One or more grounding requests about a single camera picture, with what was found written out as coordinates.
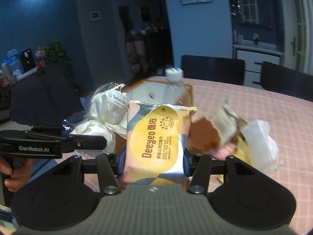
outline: kitchen counter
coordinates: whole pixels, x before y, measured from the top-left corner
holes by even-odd
[[[242,48],[242,49],[248,49],[252,51],[262,51],[270,54],[275,54],[275,55],[284,55],[284,53],[280,52],[275,48],[275,45],[269,45],[267,43],[260,44],[260,45],[254,45],[254,44],[249,44],[249,43],[243,43],[242,45],[237,45],[234,44],[234,48]]]

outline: door handle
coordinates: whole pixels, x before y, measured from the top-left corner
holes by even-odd
[[[294,37],[294,41],[291,42],[292,47],[293,47],[293,55],[295,55],[295,37]]]

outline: bottle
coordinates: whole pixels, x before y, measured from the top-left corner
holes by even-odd
[[[233,35],[234,35],[234,44],[238,44],[238,32],[237,32],[237,29],[233,30]]]
[[[18,58],[18,51],[16,49],[11,49],[10,51],[7,52],[7,64],[13,75],[20,76],[22,74]]]
[[[244,36],[240,32],[238,32],[238,44],[242,45],[243,41],[244,41]]]
[[[165,90],[163,103],[191,107],[191,96],[182,82],[183,71],[180,68],[167,68],[165,76],[169,85]]]
[[[10,82],[11,85],[16,84],[16,76],[12,76],[9,66],[6,62],[1,64],[3,76]]]

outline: wet wipes package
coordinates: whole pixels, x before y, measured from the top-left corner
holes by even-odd
[[[195,107],[132,100],[127,114],[124,183],[172,184],[185,179],[183,155]]]

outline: door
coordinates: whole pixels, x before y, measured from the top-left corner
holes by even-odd
[[[285,26],[284,67],[304,71],[306,19],[303,0],[282,0]]]

